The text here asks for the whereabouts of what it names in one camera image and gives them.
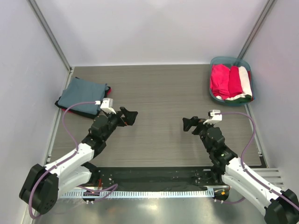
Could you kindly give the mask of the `green t shirt in basket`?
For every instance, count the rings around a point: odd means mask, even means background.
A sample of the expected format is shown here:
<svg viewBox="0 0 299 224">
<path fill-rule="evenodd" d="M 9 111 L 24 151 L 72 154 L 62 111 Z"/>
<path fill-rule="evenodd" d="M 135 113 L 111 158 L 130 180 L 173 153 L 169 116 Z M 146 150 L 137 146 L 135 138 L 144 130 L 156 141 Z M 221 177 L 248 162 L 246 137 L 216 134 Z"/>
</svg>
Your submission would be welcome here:
<svg viewBox="0 0 299 224">
<path fill-rule="evenodd" d="M 236 98 L 227 98 L 224 100 L 226 103 L 231 104 L 243 104 L 252 101 L 252 97 L 250 95 L 239 96 Z"/>
</svg>

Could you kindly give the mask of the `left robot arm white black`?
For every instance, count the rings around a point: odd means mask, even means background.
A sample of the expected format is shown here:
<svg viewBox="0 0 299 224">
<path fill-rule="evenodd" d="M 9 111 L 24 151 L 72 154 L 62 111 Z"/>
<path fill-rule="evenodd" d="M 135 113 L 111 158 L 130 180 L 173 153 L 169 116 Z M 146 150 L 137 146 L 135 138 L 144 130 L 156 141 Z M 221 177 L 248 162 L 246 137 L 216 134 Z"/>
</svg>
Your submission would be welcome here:
<svg viewBox="0 0 299 224">
<path fill-rule="evenodd" d="M 82 184 L 95 186 L 100 175 L 94 171 L 90 161 L 97 157 L 106 147 L 106 141 L 117 127 L 132 126 L 138 113 L 120 107 L 104 110 L 102 115 L 94 118 L 86 137 L 75 149 L 47 165 L 34 165 L 20 190 L 19 198 L 28 204 L 32 219 L 46 214 L 64 193 Z"/>
</svg>

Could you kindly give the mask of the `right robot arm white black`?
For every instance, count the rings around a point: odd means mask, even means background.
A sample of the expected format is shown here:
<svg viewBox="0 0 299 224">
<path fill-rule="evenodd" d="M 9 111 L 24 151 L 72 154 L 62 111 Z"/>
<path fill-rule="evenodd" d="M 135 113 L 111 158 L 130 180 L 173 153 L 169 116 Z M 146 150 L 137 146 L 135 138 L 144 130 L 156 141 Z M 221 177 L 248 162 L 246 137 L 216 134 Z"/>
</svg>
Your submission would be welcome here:
<svg viewBox="0 0 299 224">
<path fill-rule="evenodd" d="M 268 224 L 297 224 L 299 222 L 299 200 L 290 189 L 282 190 L 270 183 L 249 166 L 226 144 L 225 137 L 215 124 L 222 120 L 219 112 L 209 113 L 208 119 L 183 118 L 183 130 L 198 135 L 209 154 L 214 170 L 211 180 L 215 184 L 226 184 L 234 188 L 251 202 Z"/>
</svg>

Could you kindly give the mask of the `aluminium frame post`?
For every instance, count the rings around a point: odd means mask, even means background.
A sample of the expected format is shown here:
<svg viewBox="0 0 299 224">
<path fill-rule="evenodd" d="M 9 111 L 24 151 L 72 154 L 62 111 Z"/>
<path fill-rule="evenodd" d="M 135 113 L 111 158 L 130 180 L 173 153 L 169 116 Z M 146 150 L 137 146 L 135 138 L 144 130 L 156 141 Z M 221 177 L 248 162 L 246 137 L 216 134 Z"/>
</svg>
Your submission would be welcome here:
<svg viewBox="0 0 299 224">
<path fill-rule="evenodd" d="M 268 15 L 271 13 L 271 10 L 274 8 L 277 0 L 267 0 L 260 15 L 257 18 L 257 21 L 255 22 L 253 28 L 251 29 L 249 36 L 247 37 L 245 43 L 243 44 L 243 47 L 238 54 L 238 59 L 243 59 L 249 50 L 252 42 L 257 37 L 259 31 L 261 30 L 264 22 L 266 21 Z"/>
<path fill-rule="evenodd" d="M 48 25 L 43 13 L 41 12 L 37 2 L 35 0 L 27 0 L 27 3 L 32 8 L 35 16 L 37 17 L 38 21 L 40 22 L 43 30 L 45 31 L 49 41 L 51 42 L 54 50 L 57 52 L 59 58 L 61 59 L 62 63 L 64 64 L 65 68 L 70 72 L 72 67 L 69 64 L 68 60 L 66 59 L 66 56 L 64 55 L 60 45 L 58 44 L 50 26 Z"/>
</svg>

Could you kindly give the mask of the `pink-red t shirt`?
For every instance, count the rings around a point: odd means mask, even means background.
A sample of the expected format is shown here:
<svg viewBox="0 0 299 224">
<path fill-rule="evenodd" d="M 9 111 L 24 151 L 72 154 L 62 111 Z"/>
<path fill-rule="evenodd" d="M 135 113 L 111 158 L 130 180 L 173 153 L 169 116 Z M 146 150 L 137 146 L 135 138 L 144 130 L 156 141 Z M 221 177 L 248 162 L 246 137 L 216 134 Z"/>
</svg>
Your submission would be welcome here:
<svg viewBox="0 0 299 224">
<path fill-rule="evenodd" d="M 221 97 L 222 100 L 230 96 L 228 90 L 229 72 L 230 69 L 223 64 L 212 66 L 210 89 L 215 97 Z"/>
</svg>

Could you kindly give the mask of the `red t shirt in basket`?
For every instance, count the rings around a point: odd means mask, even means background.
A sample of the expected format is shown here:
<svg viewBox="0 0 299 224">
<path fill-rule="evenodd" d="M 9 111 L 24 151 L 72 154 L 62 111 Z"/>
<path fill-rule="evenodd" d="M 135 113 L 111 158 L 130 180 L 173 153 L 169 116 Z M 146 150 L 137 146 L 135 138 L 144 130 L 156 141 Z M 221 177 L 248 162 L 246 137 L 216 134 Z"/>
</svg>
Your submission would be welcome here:
<svg viewBox="0 0 299 224">
<path fill-rule="evenodd" d="M 233 100 L 243 94 L 242 85 L 239 76 L 239 68 L 237 66 L 232 66 L 229 71 L 228 80 L 228 92 L 229 97 L 226 100 Z"/>
</svg>

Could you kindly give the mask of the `left aluminium frame post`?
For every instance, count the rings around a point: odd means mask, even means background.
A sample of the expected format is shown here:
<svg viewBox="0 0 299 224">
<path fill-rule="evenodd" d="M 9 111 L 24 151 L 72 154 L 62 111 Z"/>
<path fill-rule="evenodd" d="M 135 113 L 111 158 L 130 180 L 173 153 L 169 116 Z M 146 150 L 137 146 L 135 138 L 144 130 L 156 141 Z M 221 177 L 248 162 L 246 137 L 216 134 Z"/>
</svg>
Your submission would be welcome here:
<svg viewBox="0 0 299 224">
<path fill-rule="evenodd" d="M 69 64 L 68 60 L 66 59 L 66 56 L 64 55 L 60 45 L 58 44 L 50 26 L 48 25 L 43 13 L 41 12 L 37 2 L 35 0 L 27 0 L 27 3 L 32 8 L 35 16 L 37 17 L 38 21 L 40 22 L 43 30 L 45 31 L 49 41 L 51 42 L 54 50 L 57 52 L 59 58 L 61 59 L 62 63 L 64 64 L 65 68 L 70 72 L 72 67 Z"/>
</svg>

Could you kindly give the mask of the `blue plastic basket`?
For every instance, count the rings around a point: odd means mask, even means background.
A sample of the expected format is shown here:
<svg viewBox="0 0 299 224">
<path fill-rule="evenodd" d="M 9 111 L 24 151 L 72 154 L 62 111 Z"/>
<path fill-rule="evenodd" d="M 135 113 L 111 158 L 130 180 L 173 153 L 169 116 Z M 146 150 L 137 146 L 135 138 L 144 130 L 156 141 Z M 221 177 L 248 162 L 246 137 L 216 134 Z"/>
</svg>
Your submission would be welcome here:
<svg viewBox="0 0 299 224">
<path fill-rule="evenodd" d="M 246 105 L 254 100 L 250 65 L 234 57 L 218 56 L 210 62 L 212 98 L 225 105 Z"/>
</svg>

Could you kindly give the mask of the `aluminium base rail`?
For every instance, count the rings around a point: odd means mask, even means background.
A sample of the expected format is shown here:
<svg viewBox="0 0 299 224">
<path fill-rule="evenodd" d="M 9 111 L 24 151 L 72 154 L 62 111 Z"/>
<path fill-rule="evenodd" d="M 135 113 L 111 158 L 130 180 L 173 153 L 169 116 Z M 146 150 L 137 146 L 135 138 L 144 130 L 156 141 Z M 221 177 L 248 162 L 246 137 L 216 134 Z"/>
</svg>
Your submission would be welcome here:
<svg viewBox="0 0 299 224">
<path fill-rule="evenodd" d="M 277 168 L 254 168 L 253 171 L 273 185 L 284 188 L 283 180 Z"/>
</svg>

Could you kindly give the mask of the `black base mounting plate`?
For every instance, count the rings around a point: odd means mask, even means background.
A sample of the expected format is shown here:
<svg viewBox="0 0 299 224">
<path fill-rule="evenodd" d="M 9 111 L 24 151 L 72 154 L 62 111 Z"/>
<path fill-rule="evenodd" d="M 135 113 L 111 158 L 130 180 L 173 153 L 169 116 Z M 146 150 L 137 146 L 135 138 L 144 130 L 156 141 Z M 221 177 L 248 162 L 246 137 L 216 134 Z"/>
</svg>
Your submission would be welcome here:
<svg viewBox="0 0 299 224">
<path fill-rule="evenodd" d="M 96 167 L 87 186 L 118 191 L 175 192 L 204 191 L 227 186 L 211 167 Z"/>
</svg>

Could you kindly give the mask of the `folded grey-blue t shirt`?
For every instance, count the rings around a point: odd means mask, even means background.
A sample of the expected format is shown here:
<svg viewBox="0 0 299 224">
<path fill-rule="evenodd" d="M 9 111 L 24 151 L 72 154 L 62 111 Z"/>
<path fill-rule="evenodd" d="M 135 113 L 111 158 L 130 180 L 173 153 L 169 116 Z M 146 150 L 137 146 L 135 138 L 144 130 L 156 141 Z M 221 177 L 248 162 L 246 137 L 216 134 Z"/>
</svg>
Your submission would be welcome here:
<svg viewBox="0 0 299 224">
<path fill-rule="evenodd" d="M 99 84 L 73 78 L 62 95 L 55 102 L 55 105 L 61 109 L 67 109 L 71 105 L 79 104 L 70 109 L 72 113 L 93 119 L 100 112 L 100 106 L 95 104 L 82 104 L 82 102 L 101 101 L 110 93 L 111 87 L 107 84 Z"/>
</svg>

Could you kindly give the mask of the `white t shirt in basket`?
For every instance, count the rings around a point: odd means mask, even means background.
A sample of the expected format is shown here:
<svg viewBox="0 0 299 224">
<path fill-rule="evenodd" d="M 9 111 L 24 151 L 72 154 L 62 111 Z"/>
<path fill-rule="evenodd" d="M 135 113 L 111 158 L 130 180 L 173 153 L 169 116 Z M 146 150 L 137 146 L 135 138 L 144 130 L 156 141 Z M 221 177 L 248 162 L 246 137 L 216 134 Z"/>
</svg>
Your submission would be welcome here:
<svg viewBox="0 0 299 224">
<path fill-rule="evenodd" d="M 243 94 L 241 96 L 250 95 L 251 97 L 253 97 L 250 79 L 249 79 L 249 71 L 243 66 L 240 66 L 238 68 L 239 68 L 239 76 L 240 76 L 240 81 L 241 81 L 242 91 L 243 91 Z"/>
</svg>

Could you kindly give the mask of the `right aluminium frame post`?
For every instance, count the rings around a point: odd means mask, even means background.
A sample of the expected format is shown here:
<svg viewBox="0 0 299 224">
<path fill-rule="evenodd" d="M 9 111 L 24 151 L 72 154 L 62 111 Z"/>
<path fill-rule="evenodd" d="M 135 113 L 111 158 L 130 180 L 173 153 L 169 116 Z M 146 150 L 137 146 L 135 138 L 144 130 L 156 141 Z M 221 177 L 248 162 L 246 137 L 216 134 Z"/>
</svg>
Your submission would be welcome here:
<svg viewBox="0 0 299 224">
<path fill-rule="evenodd" d="M 271 13 L 271 10 L 274 8 L 277 0 L 267 0 L 260 15 L 257 18 L 257 21 L 255 22 L 253 28 L 251 29 L 249 36 L 247 37 L 245 43 L 243 44 L 243 47 L 238 54 L 238 59 L 243 59 L 249 50 L 252 42 L 257 37 L 259 31 L 261 30 L 264 22 L 266 21 L 268 15 Z"/>
</svg>

